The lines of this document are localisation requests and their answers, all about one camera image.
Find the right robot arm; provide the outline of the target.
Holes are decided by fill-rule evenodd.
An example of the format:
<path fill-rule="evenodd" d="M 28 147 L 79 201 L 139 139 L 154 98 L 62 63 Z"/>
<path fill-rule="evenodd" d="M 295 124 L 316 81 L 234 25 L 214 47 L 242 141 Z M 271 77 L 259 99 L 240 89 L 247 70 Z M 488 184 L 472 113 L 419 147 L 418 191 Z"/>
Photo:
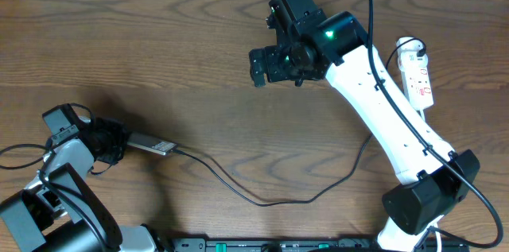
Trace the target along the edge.
<path fill-rule="evenodd" d="M 389 219 L 377 237 L 384 250 L 411 251 L 425 230 L 468 193 L 455 172 L 474 181 L 480 163 L 440 138 L 410 105 L 349 12 L 326 17 L 313 0 L 270 0 L 274 46 L 249 53 L 255 86 L 326 79 L 383 147 L 400 184 L 383 195 Z"/>

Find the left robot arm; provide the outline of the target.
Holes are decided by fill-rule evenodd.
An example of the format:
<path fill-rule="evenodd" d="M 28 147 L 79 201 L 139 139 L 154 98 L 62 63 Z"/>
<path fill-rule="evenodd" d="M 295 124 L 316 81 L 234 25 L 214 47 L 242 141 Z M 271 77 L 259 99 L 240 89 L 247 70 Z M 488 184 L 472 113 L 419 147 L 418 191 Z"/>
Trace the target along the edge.
<path fill-rule="evenodd" d="M 42 166 L 21 191 L 1 203 L 1 218 L 22 251 L 164 251 L 146 225 L 117 224 L 85 180 L 94 163 L 116 165 L 130 132 L 121 122 L 79 116 L 75 103 L 42 118 L 51 135 Z"/>

